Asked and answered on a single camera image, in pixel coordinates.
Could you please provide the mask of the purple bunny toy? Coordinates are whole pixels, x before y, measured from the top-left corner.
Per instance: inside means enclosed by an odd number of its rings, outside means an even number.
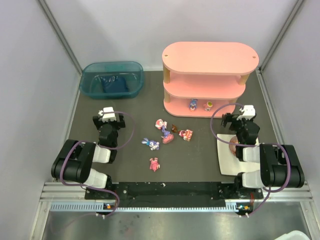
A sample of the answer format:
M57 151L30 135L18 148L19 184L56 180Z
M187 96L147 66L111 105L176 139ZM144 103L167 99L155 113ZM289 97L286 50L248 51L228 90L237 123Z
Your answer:
M160 149L160 143L158 141L149 140L148 138L144 138L141 141L142 144L147 145L151 151L159 150Z

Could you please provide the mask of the strawberry bear cake toy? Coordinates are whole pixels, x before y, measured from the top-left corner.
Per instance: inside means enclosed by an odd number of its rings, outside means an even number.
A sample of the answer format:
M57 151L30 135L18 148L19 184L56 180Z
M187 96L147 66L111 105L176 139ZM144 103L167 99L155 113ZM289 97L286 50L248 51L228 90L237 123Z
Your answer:
M189 142L189 141L191 140L191 138L192 138L193 131L190 130L190 129L179 130L179 131L178 131L178 135L179 135L180 137L182 137L182 139L183 139L184 141Z

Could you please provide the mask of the small brown toy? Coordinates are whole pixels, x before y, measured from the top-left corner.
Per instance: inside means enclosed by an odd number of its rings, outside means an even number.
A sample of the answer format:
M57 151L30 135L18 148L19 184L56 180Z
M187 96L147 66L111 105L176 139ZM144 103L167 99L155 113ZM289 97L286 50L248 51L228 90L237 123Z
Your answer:
M178 128L174 124L172 124L171 131L173 133L177 133L178 132Z

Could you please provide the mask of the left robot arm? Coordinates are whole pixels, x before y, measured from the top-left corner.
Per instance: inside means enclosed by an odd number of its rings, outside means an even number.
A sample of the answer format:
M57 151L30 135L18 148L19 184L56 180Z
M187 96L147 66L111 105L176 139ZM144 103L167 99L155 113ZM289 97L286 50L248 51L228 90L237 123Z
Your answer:
M111 164L118 152L118 130L126 127L122 113L92 117L98 130L98 143L67 139L51 167L56 180L75 182L97 189L106 189L111 177L92 168L93 163Z

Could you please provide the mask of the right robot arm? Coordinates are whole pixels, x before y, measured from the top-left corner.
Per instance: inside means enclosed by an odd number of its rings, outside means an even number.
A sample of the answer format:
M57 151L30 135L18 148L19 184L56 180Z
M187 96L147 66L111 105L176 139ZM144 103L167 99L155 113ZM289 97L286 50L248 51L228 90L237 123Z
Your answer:
M235 176L237 189L269 187L301 188L305 182L293 145L260 143L260 127L254 117L226 113L221 125L235 133L230 137L221 171Z

